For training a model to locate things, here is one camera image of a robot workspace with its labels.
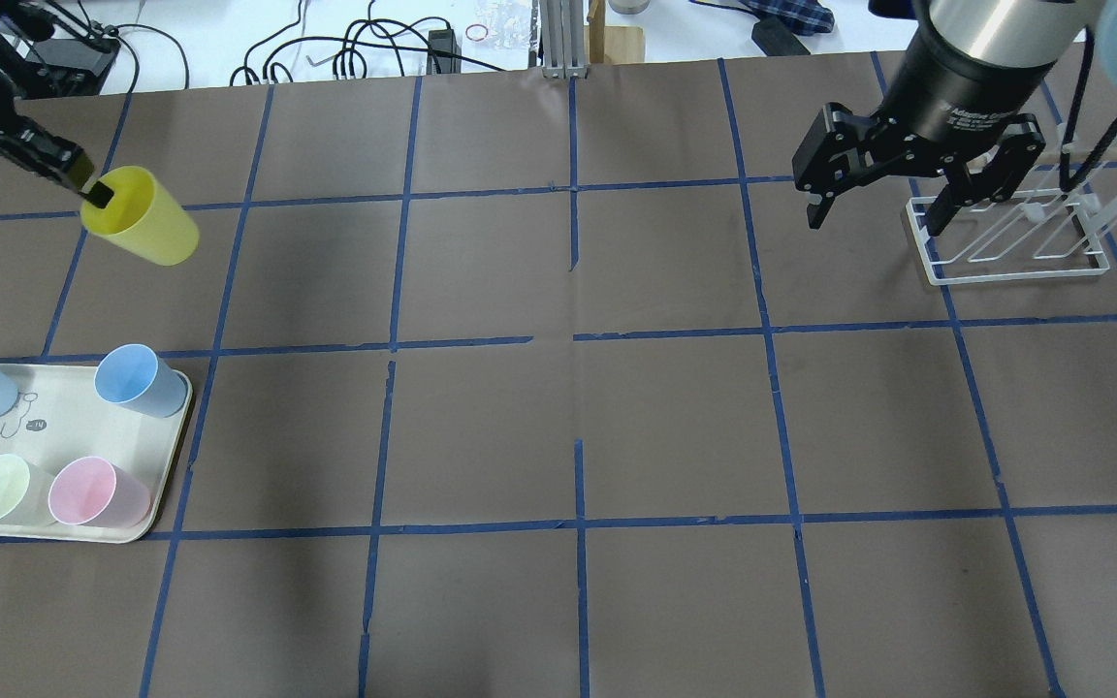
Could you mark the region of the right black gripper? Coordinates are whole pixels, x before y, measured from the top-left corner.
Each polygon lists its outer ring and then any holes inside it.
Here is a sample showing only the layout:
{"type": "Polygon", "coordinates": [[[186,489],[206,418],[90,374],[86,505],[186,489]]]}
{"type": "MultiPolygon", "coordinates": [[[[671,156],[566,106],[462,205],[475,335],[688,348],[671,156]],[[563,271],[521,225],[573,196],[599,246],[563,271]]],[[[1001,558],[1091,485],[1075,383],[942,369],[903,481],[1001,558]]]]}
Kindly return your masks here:
{"type": "Polygon", "coordinates": [[[1005,202],[1033,171],[1046,138],[1024,113],[1049,63],[993,65],[970,57],[935,28],[919,28],[872,116],[825,103],[790,160],[806,222],[824,224],[836,199],[881,176],[936,176],[945,187],[925,211],[930,238],[963,207],[1005,202]],[[972,159],[996,147],[978,173],[972,159]]]}

